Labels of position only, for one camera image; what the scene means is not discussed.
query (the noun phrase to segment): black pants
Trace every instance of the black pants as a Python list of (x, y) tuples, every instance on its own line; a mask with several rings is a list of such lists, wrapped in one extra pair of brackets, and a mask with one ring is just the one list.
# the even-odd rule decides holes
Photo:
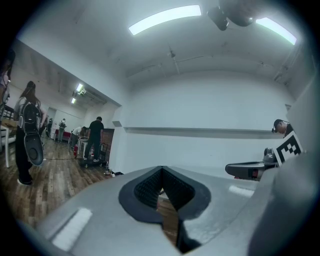
[(23, 183), (29, 183), (32, 180), (29, 169), (32, 163), (28, 161), (25, 148), (25, 132), (21, 128), (17, 128), (15, 135), (15, 163), (18, 167), (19, 179)]
[(40, 129), (39, 129), (39, 135), (40, 137), (42, 136), (43, 131), (45, 130), (45, 125), (43, 125)]
[(88, 144), (86, 145), (84, 157), (88, 158), (89, 151), (94, 146), (94, 159), (98, 159), (99, 157), (99, 146), (100, 146), (100, 138), (89, 138)]
[(71, 133), (71, 148), (73, 148), (78, 142), (78, 136)]

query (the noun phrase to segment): white panel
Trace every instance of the white panel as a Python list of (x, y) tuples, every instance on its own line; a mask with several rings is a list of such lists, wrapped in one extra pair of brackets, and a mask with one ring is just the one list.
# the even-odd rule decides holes
[(219, 168), (232, 163), (262, 161), (264, 150), (278, 139), (227, 139), (127, 133), (124, 167), (132, 172), (151, 166)]
[(141, 85), (125, 127), (271, 130), (294, 102), (273, 81), (233, 72), (197, 72)]

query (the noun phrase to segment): black backpack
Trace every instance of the black backpack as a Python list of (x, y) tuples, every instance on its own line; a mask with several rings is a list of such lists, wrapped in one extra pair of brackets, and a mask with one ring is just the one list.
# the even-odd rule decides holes
[(41, 124), (41, 112), (39, 108), (31, 102), (26, 103), (21, 111), (19, 124), (25, 134), (38, 133)]

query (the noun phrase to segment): person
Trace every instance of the person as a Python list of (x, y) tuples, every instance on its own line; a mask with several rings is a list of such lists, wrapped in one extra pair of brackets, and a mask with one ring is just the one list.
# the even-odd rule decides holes
[(62, 121), (59, 123), (59, 133), (58, 133), (58, 142), (62, 142), (62, 139), (64, 137), (64, 131), (66, 128), (66, 119), (62, 119)]
[(40, 137), (42, 137), (42, 133), (44, 132), (44, 130), (46, 129), (46, 126), (47, 126), (47, 119), (48, 118), (46, 118), (45, 119), (45, 121), (44, 121), (44, 125), (39, 129), (39, 135), (40, 135)]
[(84, 152), (84, 158), (83, 160), (88, 159), (89, 150), (91, 149), (92, 145), (94, 146), (94, 162), (99, 162), (98, 156), (99, 156), (99, 146), (102, 142), (102, 133), (104, 132), (104, 125), (102, 123), (101, 116), (98, 116), (95, 121), (93, 121), (89, 126), (89, 132), (88, 132), (88, 144), (86, 146), (85, 152)]
[(49, 119), (49, 122), (48, 122), (48, 125), (46, 127), (46, 135), (50, 138), (50, 134), (51, 134), (51, 127), (52, 127), (52, 122), (53, 122), (53, 119), (50, 118)]
[(292, 125), (289, 122), (277, 119), (273, 123), (272, 132), (284, 134), (284, 138), (293, 131)]
[[(41, 112), (40, 128), (44, 126), (47, 111), (42, 108), (40, 100), (37, 99), (36, 85), (33, 81), (28, 82), (25, 90), (21, 94), (18, 102), (14, 107), (14, 120), (18, 121), (22, 114), (23, 108), (27, 103), (33, 103)], [(29, 169), (32, 164), (28, 161), (28, 155), (25, 148), (25, 132), (23, 127), (17, 126), (15, 135), (15, 163), (18, 168), (18, 183), (22, 185), (32, 185), (32, 177)]]
[(85, 126), (82, 128), (83, 128), (83, 130), (81, 130), (79, 137), (88, 137), (89, 128), (87, 128)]
[(8, 84), (11, 79), (11, 70), (16, 58), (14, 50), (9, 50), (6, 60), (2, 67), (0, 67), (0, 121), (3, 117), (5, 104), (9, 98)]
[(80, 136), (81, 133), (84, 133), (86, 127), (77, 127), (75, 128), (72, 133), (71, 133), (71, 148), (74, 149), (76, 143), (78, 142), (78, 137)]

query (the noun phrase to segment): woman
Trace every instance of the woman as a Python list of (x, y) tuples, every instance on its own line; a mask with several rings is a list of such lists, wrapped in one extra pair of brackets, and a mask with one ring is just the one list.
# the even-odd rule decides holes
[[(39, 108), (42, 117), (40, 128), (44, 125), (47, 112), (41, 107), (40, 101), (37, 99), (36, 95), (36, 85), (33, 81), (28, 82), (25, 90), (21, 94), (18, 102), (14, 107), (14, 120), (18, 121), (19, 116), (22, 114), (23, 108), (27, 103), (33, 103), (37, 108)], [(15, 163), (18, 167), (19, 177), (18, 183), (22, 185), (32, 185), (32, 177), (29, 174), (29, 169), (32, 164), (28, 161), (27, 152), (25, 149), (25, 132), (23, 127), (18, 124), (15, 138)]]
[(78, 142), (78, 137), (81, 136), (81, 134), (84, 134), (86, 130), (86, 127), (77, 127), (71, 132), (71, 148), (74, 149), (76, 143)]
[(64, 137), (64, 131), (66, 128), (66, 119), (62, 119), (61, 123), (59, 124), (59, 133), (58, 133), (58, 142), (62, 142)]
[(11, 78), (11, 69), (15, 58), (16, 53), (13, 50), (10, 50), (3, 66), (0, 68), (0, 120), (2, 119), (5, 104), (9, 96), (8, 84)]

